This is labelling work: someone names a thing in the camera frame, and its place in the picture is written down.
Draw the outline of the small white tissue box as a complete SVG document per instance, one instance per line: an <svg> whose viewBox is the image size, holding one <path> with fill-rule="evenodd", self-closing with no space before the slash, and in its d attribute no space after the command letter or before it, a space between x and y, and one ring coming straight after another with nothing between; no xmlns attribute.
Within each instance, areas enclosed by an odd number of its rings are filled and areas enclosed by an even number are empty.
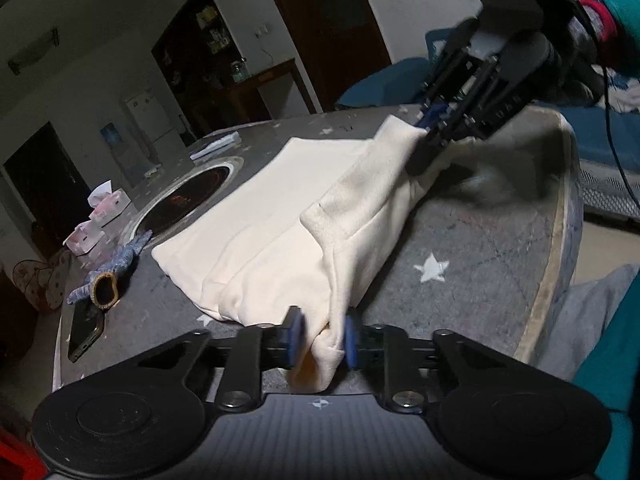
<svg viewBox="0 0 640 480"><path fill-rule="evenodd" d="M100 226L89 219L76 226L73 232L63 242L75 256L88 254L90 250L99 243L105 233Z"/></svg>

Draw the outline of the round induction cooktop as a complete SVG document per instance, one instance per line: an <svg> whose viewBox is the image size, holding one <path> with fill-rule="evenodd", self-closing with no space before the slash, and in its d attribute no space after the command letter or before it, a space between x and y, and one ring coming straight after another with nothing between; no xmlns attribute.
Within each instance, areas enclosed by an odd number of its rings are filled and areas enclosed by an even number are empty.
<svg viewBox="0 0 640 480"><path fill-rule="evenodd" d="M151 242L174 234L217 194L224 190L242 169L240 156L216 158L178 177L134 215L122 231L122 244L151 231Z"/></svg>

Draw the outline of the glass kettle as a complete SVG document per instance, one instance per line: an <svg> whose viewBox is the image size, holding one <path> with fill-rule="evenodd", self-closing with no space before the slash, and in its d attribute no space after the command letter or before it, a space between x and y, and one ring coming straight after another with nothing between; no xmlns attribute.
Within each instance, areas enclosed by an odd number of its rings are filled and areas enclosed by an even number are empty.
<svg viewBox="0 0 640 480"><path fill-rule="evenodd" d="M231 63L231 73L234 82L241 82L247 80L250 76L248 68L246 66L246 58L240 58Z"/></svg>

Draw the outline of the red plastic stool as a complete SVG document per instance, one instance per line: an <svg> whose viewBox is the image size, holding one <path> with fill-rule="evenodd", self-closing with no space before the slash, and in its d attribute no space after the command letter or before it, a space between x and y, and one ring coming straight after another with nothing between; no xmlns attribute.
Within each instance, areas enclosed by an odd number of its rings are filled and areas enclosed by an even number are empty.
<svg viewBox="0 0 640 480"><path fill-rule="evenodd" d="M31 445L3 428L0 436L2 480L41 480L47 477L47 467Z"/></svg>

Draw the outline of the cream sweater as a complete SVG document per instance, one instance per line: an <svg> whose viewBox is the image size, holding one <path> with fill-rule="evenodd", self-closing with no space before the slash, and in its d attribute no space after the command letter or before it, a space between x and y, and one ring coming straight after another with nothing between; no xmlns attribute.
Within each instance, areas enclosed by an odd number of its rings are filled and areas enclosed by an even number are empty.
<svg viewBox="0 0 640 480"><path fill-rule="evenodd" d="M406 170L422 129L388 116L370 140L289 140L258 174L153 248L163 272L202 312L279 324L290 307L305 333L288 383L329 387L344 324L438 174L475 144L450 144L418 176Z"/></svg>

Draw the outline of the white remote control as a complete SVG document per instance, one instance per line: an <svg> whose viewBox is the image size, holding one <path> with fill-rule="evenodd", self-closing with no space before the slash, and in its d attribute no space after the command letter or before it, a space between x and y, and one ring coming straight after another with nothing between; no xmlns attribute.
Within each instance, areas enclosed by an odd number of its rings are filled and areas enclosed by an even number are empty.
<svg viewBox="0 0 640 480"><path fill-rule="evenodd" d="M201 148L200 150L191 153L190 159L198 160L208 155L218 153L221 150L228 148L228 146L233 146L240 143L241 143L240 134L237 131L233 131L232 133L228 133L225 136L222 136L221 138L213 140L212 142L204 146L204 148Z"/></svg>

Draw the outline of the dark wooden side table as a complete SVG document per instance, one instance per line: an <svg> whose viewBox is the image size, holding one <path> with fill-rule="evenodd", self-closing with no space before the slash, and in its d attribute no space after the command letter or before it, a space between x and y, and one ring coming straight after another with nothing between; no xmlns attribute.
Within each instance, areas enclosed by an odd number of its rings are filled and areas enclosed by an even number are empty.
<svg viewBox="0 0 640 480"><path fill-rule="evenodd" d="M317 114L317 107L314 105L311 94L303 80L296 59L289 58L232 84L229 88L229 99L239 120L243 124L247 124L253 120L263 120L267 117L273 119L273 114L268 106L268 100L265 100L265 96L268 90L276 90L277 93L283 93L282 80L285 79L292 82L306 107L306 111L311 115ZM258 112L257 105L254 102L247 102L246 98L253 94L260 94L262 105L265 107L264 112Z"/></svg>

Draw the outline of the white refrigerator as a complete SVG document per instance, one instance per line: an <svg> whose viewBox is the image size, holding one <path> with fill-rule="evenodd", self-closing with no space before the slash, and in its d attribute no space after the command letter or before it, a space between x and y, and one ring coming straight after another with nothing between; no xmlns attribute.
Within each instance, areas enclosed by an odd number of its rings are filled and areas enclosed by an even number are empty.
<svg viewBox="0 0 640 480"><path fill-rule="evenodd" d="M150 142L160 140L172 130L172 123L166 110L150 89L140 91L126 100L125 106Z"/></svg>

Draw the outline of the blue knit work glove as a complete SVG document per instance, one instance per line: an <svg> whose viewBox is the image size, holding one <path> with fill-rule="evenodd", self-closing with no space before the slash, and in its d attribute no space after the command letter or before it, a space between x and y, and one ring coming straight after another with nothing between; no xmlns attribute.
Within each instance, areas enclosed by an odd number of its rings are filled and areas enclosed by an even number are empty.
<svg viewBox="0 0 640 480"><path fill-rule="evenodd" d="M68 294L66 304L90 300L100 310L111 309L120 298L120 280L128 273L152 235L152 231L145 231L119 246L110 260L90 271L85 281Z"/></svg>

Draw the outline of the blue sofa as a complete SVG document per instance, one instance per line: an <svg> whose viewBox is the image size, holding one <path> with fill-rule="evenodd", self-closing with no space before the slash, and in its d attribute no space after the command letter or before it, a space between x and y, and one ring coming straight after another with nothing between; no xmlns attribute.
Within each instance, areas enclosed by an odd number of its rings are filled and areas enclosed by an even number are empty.
<svg viewBox="0 0 640 480"><path fill-rule="evenodd" d="M419 104L426 81L451 35L449 28L425 34L427 56L406 58L367 76L337 100L340 110ZM639 220L639 81L608 70L608 98L594 107L541 103L522 110L508 123L537 136L550 154L561 145L552 139L552 122L574 136L579 158L578 181L587 214L616 220Z"/></svg>

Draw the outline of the pink white tissue box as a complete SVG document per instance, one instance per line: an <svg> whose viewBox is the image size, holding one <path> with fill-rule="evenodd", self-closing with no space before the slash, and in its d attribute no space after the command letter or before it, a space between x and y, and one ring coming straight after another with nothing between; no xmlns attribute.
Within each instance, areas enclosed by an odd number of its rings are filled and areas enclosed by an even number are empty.
<svg viewBox="0 0 640 480"><path fill-rule="evenodd" d="M114 190L112 181L107 180L91 192L88 203L92 208L89 218L98 226L106 226L124 212L131 200L122 188Z"/></svg>

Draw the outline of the black smartphone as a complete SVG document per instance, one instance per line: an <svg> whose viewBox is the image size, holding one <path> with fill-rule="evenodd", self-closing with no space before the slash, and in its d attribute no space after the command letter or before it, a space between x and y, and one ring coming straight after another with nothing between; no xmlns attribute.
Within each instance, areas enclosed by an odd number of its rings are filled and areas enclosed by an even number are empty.
<svg viewBox="0 0 640 480"><path fill-rule="evenodd" d="M104 312L90 299L74 305L67 359L77 362L100 338L104 330Z"/></svg>

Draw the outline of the spotted play tent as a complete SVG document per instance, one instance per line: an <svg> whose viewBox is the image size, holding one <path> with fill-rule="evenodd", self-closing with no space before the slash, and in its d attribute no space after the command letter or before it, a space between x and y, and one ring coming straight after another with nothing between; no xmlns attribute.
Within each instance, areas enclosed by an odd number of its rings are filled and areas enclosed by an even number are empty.
<svg viewBox="0 0 640 480"><path fill-rule="evenodd" d="M40 314L50 314L62 306L71 262L68 249L61 249L48 262L23 260L14 266L12 281Z"/></svg>

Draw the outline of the water dispenser with bottle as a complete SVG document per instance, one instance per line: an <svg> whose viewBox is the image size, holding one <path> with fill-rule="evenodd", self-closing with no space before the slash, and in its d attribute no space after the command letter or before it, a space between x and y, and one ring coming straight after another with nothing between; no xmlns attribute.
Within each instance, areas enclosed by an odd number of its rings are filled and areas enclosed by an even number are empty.
<svg viewBox="0 0 640 480"><path fill-rule="evenodd" d="M133 188L142 182L146 170L149 169L149 162L142 153L112 122L106 124L100 133L129 185Z"/></svg>

